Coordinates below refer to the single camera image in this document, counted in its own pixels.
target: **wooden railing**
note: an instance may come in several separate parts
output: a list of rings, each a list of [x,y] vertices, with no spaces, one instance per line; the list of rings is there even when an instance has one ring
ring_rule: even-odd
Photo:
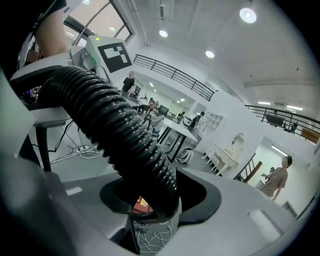
[[[243,167],[243,169],[239,172],[239,174],[234,178],[234,180],[248,183],[248,181],[256,174],[256,172],[262,166],[262,162],[259,161],[257,165],[254,163],[254,157],[256,153],[253,154],[249,162]]]
[[[188,87],[190,90],[196,92],[207,101],[210,101],[212,95],[215,93],[209,87],[194,79],[192,76],[156,59],[136,54],[133,63],[177,81],[178,83]]]
[[[317,144],[320,137],[320,121],[285,110],[264,106],[246,105],[263,123],[288,133],[298,135]]]

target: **recessed light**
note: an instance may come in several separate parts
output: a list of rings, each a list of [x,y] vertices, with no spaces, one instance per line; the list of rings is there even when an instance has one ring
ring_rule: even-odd
[[[213,51],[210,51],[210,50],[207,50],[206,52],[205,52],[205,55],[208,57],[208,58],[213,58],[213,57],[215,57],[215,54],[213,53]]]
[[[255,12],[249,8],[243,8],[240,10],[240,17],[246,23],[254,23],[257,20]]]
[[[302,107],[298,107],[298,106],[289,106],[289,105],[287,105],[286,107],[289,108],[289,109],[293,109],[293,110],[303,110]]]
[[[271,145],[271,148],[273,148],[274,150],[278,151],[279,153],[281,153],[281,154],[284,155],[285,157],[288,156],[285,152],[282,152],[279,148],[275,147],[274,145]]]
[[[270,102],[258,101],[258,103],[262,105],[270,105]]]
[[[159,31],[160,36],[162,36],[163,38],[166,38],[168,36],[168,33],[164,30],[160,30]]]

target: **red object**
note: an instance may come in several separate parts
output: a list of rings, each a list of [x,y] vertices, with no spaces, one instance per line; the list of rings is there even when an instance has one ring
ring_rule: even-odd
[[[148,213],[151,212],[151,207],[148,203],[146,203],[146,206],[140,204],[141,201],[143,200],[143,198],[140,196],[139,199],[137,200],[137,202],[135,203],[132,212],[134,214],[141,214],[141,213]]]

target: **flexible hose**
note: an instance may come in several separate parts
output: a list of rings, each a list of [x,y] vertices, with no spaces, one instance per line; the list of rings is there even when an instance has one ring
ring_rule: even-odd
[[[58,100],[56,105],[64,107],[93,144],[98,143],[97,149],[104,150],[103,156],[110,157],[123,179],[136,184],[154,211],[140,214],[141,223],[162,223],[175,215],[179,195],[170,162],[116,89],[91,71],[67,66],[50,75],[41,94],[47,104]]]

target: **balcony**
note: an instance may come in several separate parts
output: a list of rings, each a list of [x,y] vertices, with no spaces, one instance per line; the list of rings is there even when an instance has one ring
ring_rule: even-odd
[[[320,137],[320,121],[289,111],[270,107],[246,105],[263,123],[300,136],[313,145]]]
[[[194,79],[190,75],[153,58],[136,54],[133,63],[146,69],[158,72],[172,80],[175,80],[176,82],[184,85],[201,97],[205,98],[207,101],[210,101],[212,95],[215,93],[212,89],[205,86],[203,83]]]

